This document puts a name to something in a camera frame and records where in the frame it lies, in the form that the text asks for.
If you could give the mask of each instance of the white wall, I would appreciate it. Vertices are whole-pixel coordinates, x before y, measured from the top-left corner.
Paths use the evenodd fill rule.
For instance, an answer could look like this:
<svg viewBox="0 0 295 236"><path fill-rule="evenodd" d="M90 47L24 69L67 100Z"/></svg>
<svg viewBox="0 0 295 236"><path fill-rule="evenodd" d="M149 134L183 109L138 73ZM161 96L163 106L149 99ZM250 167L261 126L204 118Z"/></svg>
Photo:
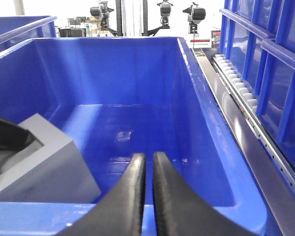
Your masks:
<svg viewBox="0 0 295 236"><path fill-rule="evenodd" d="M26 15L52 15L57 16L55 25L65 27L67 18L77 16L90 17L89 9L98 6L97 0L23 0ZM108 7L116 10L116 2L108 0ZM116 29L116 12L110 16L111 28Z"/></svg>
<svg viewBox="0 0 295 236"><path fill-rule="evenodd" d="M0 0L0 16L15 16L13 0Z"/></svg>
<svg viewBox="0 0 295 236"><path fill-rule="evenodd" d="M133 1L125 0L126 4L132 4ZM152 30L161 26L160 7L157 3L162 0L148 0L148 29ZM193 39L193 34L188 33L187 14L182 11L190 6L193 0L171 0L174 4L172 7L169 24L171 29L162 29L157 33L157 36L180 36L184 37L189 45ZM54 15L57 16L55 24L59 27L67 26L67 18L77 16L90 16L89 9L92 6L98 6L98 0L23 0L26 15ZM198 25L199 38L210 39L211 30L221 28L222 16L219 9L223 7L224 0L198 0L196 3L199 7L206 9L206 18ZM108 6L116 9L115 0L108 0ZM0 0L0 16L15 15L13 0ZM110 26L117 29L116 12L111 13Z"/></svg>
<svg viewBox="0 0 295 236"><path fill-rule="evenodd" d="M162 0L148 0L148 29L152 30L160 24L160 8L157 3ZM224 6L224 0L172 0L171 15L169 18L169 25L171 29L161 29L157 36L180 36L184 37L189 43L193 39L193 34L189 34L189 22L187 21L187 13L182 11L188 8L192 2L195 2L206 10L206 18L198 24L199 38L196 39L210 39L211 30L221 29L222 15L219 12L220 8Z"/></svg>

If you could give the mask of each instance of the bin rim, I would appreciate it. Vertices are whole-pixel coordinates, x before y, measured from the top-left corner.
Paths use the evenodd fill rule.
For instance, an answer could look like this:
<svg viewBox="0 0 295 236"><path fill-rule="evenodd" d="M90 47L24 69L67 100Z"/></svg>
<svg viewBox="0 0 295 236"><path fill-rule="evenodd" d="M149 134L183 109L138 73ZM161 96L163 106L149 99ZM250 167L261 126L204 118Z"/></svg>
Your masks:
<svg viewBox="0 0 295 236"><path fill-rule="evenodd" d="M24 17L31 17L31 16L13 16L13 17L24 18ZM20 35L22 33L28 32L28 31L33 30L33 29L40 27L42 25L51 23L51 22L55 21L55 19L57 19L56 16L42 16L42 17L45 17L45 18L40 19L38 21L31 22L29 24L26 24L26 25L18 27L16 29L10 30L10 31L5 32L3 34L0 34L0 44Z"/></svg>

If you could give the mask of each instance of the glossy blue surface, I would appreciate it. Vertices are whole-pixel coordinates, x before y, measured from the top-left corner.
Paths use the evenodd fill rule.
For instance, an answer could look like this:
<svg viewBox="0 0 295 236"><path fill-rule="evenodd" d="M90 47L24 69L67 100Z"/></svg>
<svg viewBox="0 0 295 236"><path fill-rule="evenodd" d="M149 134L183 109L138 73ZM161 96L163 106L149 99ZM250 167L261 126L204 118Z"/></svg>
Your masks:
<svg viewBox="0 0 295 236"><path fill-rule="evenodd" d="M37 112L74 139L102 196L132 153L147 155L143 235L155 235L150 206L156 151L165 151L191 187L221 213L264 234L266 207L183 39L20 43L0 54L0 115L20 122Z"/></svg>
<svg viewBox="0 0 295 236"><path fill-rule="evenodd" d="M295 53L295 0L284 2L276 43Z"/></svg>
<svg viewBox="0 0 295 236"><path fill-rule="evenodd" d="M226 1L225 9L221 9L224 16L220 51L233 62L238 76L256 98L266 63L261 42L275 38L281 7L281 0L234 0ZM227 18L235 23L230 24Z"/></svg>
<svg viewBox="0 0 295 236"><path fill-rule="evenodd" d="M269 55L257 114L295 169L295 53L272 40L262 48Z"/></svg>
<svg viewBox="0 0 295 236"><path fill-rule="evenodd" d="M250 21L252 20L255 0L235 0L233 4L235 4L235 13Z"/></svg>
<svg viewBox="0 0 295 236"><path fill-rule="evenodd" d="M0 52L29 38L55 37L53 16L0 17Z"/></svg>

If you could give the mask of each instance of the bin wall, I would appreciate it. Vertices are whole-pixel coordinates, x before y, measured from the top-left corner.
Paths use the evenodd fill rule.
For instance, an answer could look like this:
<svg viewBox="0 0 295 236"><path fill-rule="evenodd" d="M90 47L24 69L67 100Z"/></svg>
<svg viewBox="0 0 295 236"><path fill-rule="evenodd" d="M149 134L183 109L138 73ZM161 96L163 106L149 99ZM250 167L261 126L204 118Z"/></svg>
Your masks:
<svg viewBox="0 0 295 236"><path fill-rule="evenodd" d="M29 38L55 37L52 16L0 17L0 52Z"/></svg>

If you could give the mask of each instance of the bin floor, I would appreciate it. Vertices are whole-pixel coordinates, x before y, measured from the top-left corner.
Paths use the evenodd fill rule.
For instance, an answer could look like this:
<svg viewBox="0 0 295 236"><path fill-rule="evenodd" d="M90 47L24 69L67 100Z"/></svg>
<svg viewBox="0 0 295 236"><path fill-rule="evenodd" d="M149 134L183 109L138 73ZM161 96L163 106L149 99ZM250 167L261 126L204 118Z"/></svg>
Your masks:
<svg viewBox="0 0 295 236"><path fill-rule="evenodd" d="M102 190L101 197L118 181L135 152L147 156L146 204L152 204L154 152L166 152L181 172L170 105L65 105L57 107L49 120L73 138Z"/></svg>

